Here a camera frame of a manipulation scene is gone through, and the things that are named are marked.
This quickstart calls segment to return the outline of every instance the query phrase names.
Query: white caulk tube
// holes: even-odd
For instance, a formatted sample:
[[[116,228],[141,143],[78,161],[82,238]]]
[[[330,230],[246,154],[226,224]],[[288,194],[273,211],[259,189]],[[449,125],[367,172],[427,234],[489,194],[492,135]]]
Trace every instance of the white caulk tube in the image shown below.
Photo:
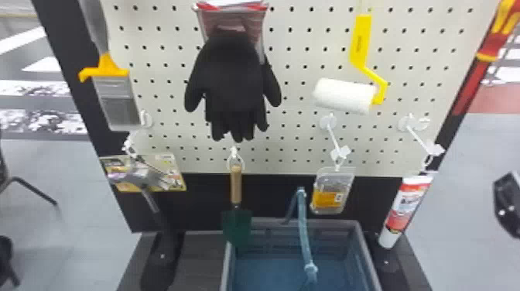
[[[392,248],[395,245],[432,181],[433,176],[407,176],[402,180],[379,235],[381,247]]]

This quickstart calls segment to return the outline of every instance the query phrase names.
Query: wooden handle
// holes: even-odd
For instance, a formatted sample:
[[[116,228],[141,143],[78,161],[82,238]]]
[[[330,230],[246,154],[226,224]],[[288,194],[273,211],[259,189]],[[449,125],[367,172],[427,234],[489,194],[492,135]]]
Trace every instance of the wooden handle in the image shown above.
[[[231,202],[232,204],[242,202],[242,167],[239,165],[231,167]]]

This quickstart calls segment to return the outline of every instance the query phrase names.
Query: black panel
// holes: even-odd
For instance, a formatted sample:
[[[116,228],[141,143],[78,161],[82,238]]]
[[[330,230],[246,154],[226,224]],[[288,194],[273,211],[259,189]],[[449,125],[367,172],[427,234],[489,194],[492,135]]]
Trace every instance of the black panel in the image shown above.
[[[187,192],[155,193],[173,227],[221,229],[221,211],[230,207],[229,176],[185,174],[184,179]],[[311,194],[313,182],[314,176],[244,175],[243,208],[252,210],[257,217],[282,217],[296,188],[303,185]],[[364,231],[379,232],[400,183],[400,178],[356,177],[343,213],[320,218],[354,219],[361,222]],[[116,197],[132,231],[157,230],[140,194],[119,193]]]

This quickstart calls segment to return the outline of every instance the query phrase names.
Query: white pegboard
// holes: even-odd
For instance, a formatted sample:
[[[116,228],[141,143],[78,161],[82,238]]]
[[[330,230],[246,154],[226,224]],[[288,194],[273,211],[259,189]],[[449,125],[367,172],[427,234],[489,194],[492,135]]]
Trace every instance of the white pegboard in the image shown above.
[[[321,77],[369,83],[348,63],[358,1],[273,0],[265,17],[265,51],[282,88],[268,108],[267,132],[238,147],[247,173],[314,174],[331,165],[320,130],[329,111],[313,105]],[[409,112],[428,116],[421,137],[434,139],[491,22],[498,0],[371,1],[368,66],[390,82],[383,105],[367,116],[336,112],[335,134],[352,148],[347,166],[361,176],[400,176],[419,169],[423,149],[396,128]],[[223,173],[232,139],[215,142],[201,104],[183,107],[184,89],[203,45],[193,1],[102,0],[110,49],[130,69],[139,108],[155,126],[136,139],[142,152],[172,151],[184,172]]]

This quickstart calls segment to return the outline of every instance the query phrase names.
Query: work glove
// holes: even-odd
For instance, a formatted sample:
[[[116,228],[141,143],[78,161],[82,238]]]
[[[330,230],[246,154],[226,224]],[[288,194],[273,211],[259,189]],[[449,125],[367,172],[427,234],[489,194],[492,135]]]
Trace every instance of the work glove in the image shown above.
[[[280,86],[265,58],[261,65],[247,33],[216,29],[199,52],[184,94],[188,112],[206,101],[205,119],[211,136],[219,141],[231,132],[236,142],[252,140],[255,125],[268,128],[265,95],[269,103],[280,105]]]

